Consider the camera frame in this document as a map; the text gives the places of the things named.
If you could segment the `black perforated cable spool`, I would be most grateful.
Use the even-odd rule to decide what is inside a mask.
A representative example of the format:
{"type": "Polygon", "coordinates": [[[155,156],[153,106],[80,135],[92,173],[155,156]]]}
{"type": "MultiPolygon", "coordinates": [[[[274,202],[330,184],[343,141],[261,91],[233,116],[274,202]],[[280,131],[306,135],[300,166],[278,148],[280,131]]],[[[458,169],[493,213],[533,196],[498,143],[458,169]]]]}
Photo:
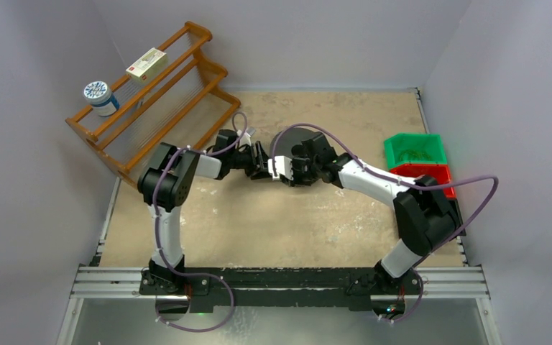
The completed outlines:
{"type": "Polygon", "coordinates": [[[308,153],[303,146],[303,142],[312,139],[317,135],[317,132],[307,128],[296,127],[286,131],[278,142],[276,142],[279,134],[280,132],[278,132],[270,142],[268,151],[268,155],[270,156],[269,165],[272,164],[271,158],[273,156],[287,157],[291,162],[311,161],[311,158],[308,157],[308,153]]]}

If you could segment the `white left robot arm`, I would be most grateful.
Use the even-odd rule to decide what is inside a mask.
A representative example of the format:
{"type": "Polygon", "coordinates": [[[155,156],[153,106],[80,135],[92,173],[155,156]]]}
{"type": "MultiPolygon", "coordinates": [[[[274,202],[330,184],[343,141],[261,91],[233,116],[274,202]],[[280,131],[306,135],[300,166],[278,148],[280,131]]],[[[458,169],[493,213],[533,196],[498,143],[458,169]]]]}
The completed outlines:
{"type": "Polygon", "coordinates": [[[154,224],[155,250],[147,279],[166,293],[176,294],[185,287],[179,221],[194,178],[222,180],[231,170],[243,170],[253,180],[270,176],[269,157],[261,142],[251,142],[251,136],[250,131],[222,129],[207,150],[162,142],[138,179],[137,190],[154,224]]]}

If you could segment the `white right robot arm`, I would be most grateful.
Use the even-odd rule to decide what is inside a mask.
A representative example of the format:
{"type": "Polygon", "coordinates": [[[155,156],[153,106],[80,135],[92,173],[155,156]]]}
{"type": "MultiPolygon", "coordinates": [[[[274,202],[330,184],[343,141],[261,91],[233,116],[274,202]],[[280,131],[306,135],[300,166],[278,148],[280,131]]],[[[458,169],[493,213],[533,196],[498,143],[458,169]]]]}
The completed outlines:
{"type": "Polygon", "coordinates": [[[271,174],[290,186],[312,185],[317,180],[364,194],[390,207],[395,215],[398,241],[377,264],[376,286],[391,293],[403,275],[435,251],[461,225],[461,219],[431,175],[409,178],[380,171],[349,153],[337,153],[326,136],[295,128],[278,133],[270,144],[275,159],[271,174]]]}

